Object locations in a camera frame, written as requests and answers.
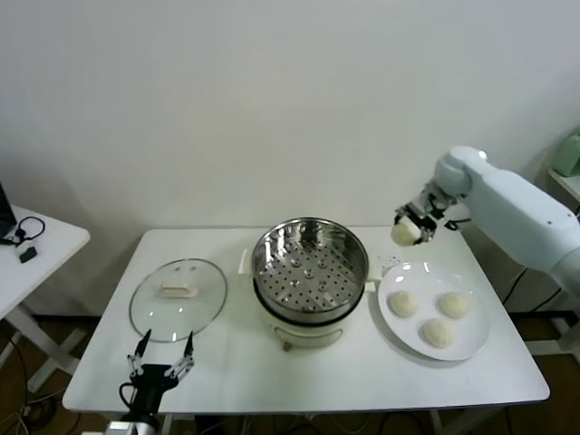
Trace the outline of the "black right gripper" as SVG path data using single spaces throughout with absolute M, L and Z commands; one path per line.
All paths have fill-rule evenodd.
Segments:
M 437 222 L 456 203 L 455 196 L 446 193 L 435 181 L 429 181 L 410 203 L 396 209 L 394 224 L 407 221 L 413 223 L 420 229 L 420 238 L 416 244 L 429 243 L 437 231 Z

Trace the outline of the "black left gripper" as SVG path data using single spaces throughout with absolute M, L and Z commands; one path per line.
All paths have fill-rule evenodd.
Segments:
M 127 355 L 130 366 L 130 383 L 135 392 L 130 410 L 146 414 L 157 414 L 165 392 L 178 385 L 193 368 L 193 333 L 190 332 L 183 356 L 172 366 L 167 364 L 144 364 L 141 359 L 150 340 L 151 329 L 139 340 L 135 351 Z

